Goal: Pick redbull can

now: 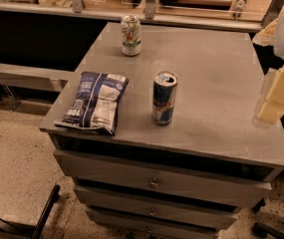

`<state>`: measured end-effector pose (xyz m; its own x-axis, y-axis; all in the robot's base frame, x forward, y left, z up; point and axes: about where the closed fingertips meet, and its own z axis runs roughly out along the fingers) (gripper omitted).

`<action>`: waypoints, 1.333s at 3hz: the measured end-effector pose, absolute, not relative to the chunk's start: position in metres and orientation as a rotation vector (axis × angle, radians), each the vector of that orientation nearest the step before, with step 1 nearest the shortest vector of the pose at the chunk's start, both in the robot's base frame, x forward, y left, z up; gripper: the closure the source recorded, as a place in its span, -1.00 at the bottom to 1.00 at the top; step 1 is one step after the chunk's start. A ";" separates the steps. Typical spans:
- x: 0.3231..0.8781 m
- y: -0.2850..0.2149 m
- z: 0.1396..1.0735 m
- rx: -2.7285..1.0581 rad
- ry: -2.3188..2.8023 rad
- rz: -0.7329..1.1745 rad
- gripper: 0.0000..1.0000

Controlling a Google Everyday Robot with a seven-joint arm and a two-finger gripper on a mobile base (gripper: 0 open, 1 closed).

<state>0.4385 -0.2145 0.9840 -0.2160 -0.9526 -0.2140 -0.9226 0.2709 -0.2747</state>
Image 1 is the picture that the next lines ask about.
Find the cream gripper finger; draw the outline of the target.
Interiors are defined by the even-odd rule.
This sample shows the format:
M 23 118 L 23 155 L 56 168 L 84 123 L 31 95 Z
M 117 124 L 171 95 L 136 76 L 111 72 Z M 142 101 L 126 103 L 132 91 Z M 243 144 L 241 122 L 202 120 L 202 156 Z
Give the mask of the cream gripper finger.
M 253 37 L 252 43 L 262 47 L 273 46 L 277 23 L 278 23 L 277 19 L 269 23 L 263 30 L 258 32 Z
M 284 116 L 284 66 L 265 75 L 254 114 L 256 124 L 275 124 Z

